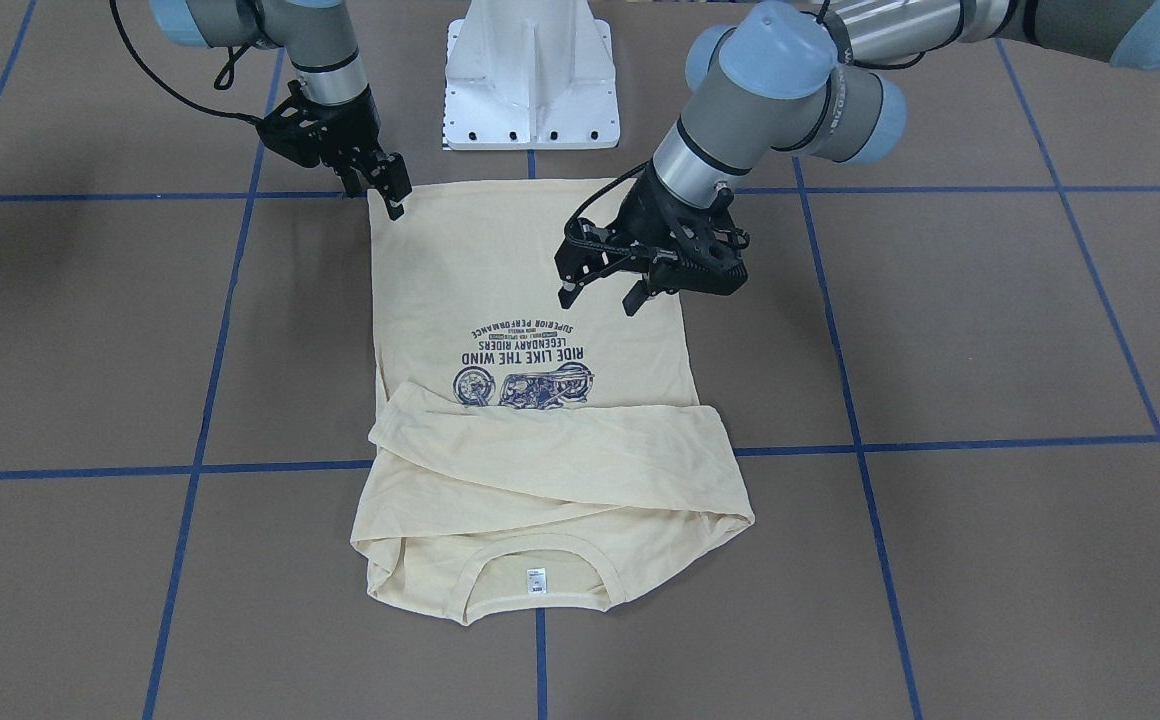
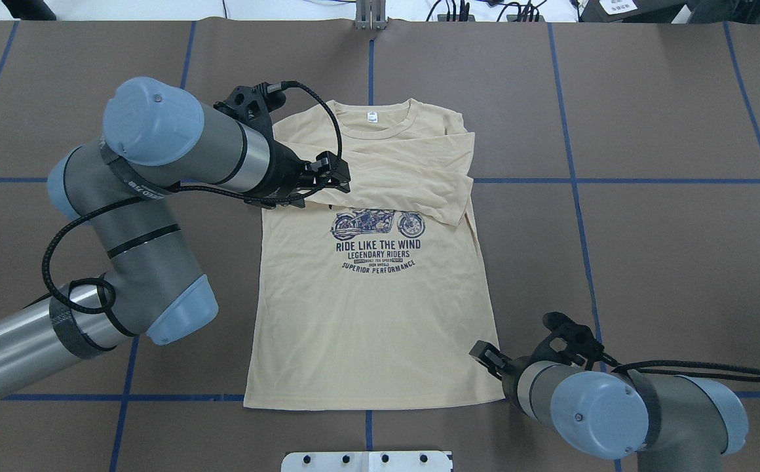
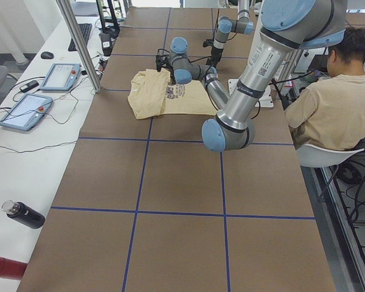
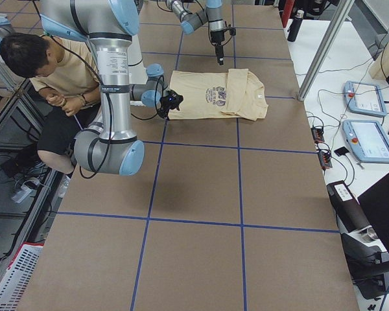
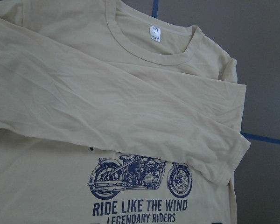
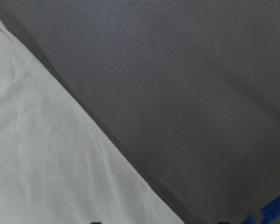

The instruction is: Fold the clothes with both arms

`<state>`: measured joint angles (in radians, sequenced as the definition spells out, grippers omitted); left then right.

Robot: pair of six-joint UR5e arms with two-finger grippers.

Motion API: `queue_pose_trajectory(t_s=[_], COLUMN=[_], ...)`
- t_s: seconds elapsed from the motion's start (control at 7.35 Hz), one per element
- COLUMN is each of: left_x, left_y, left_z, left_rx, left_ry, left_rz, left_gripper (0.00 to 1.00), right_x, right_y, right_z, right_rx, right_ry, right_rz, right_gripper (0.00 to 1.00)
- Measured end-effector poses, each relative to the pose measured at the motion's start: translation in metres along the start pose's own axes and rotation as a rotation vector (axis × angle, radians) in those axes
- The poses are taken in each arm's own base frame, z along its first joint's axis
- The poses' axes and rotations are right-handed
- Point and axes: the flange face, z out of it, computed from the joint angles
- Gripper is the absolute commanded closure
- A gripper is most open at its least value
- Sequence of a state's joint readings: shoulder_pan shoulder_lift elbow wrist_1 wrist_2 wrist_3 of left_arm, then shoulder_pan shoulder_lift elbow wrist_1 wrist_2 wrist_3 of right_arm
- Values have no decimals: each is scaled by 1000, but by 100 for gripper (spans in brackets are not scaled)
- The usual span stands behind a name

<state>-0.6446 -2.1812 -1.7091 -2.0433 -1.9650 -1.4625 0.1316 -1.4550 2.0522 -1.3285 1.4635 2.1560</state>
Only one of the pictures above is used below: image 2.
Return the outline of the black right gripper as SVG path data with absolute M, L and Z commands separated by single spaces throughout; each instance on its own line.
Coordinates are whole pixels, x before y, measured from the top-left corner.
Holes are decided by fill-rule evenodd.
M 491 376 L 500 381 L 508 376 L 515 376 L 517 373 L 514 360 L 503 355 L 497 347 L 484 340 L 477 340 L 470 349 L 469 355 Z

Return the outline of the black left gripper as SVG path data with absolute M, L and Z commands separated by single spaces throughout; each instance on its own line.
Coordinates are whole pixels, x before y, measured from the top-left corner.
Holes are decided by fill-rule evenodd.
M 299 161 L 285 180 L 287 194 L 282 205 L 304 207 L 305 199 L 322 190 L 351 192 L 349 165 L 337 153 L 323 151 L 315 161 Z

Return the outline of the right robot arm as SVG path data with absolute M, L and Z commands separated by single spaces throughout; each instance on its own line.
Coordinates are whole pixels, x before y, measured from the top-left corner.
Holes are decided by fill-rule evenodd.
M 605 460 L 635 456 L 641 471 L 721 471 L 750 432 L 742 401 L 715 380 L 510 359 L 483 340 L 470 356 L 500 380 L 512 406 L 572 448 Z

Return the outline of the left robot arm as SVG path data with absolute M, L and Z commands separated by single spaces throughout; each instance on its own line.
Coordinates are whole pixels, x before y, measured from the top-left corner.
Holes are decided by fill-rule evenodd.
M 350 191 L 340 125 L 335 151 L 300 159 L 273 134 L 272 111 L 299 81 L 235 87 L 209 106 L 150 77 L 117 87 L 98 138 L 47 178 L 68 224 L 41 261 L 47 293 L 0 320 L 0 399 L 145 334 L 165 345 L 218 313 L 212 287 L 166 203 L 202 191 L 273 209 Z

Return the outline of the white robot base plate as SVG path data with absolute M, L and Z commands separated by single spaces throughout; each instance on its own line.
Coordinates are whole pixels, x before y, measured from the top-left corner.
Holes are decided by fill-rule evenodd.
M 454 471 L 451 452 L 386 450 L 295 452 L 285 455 L 281 471 Z

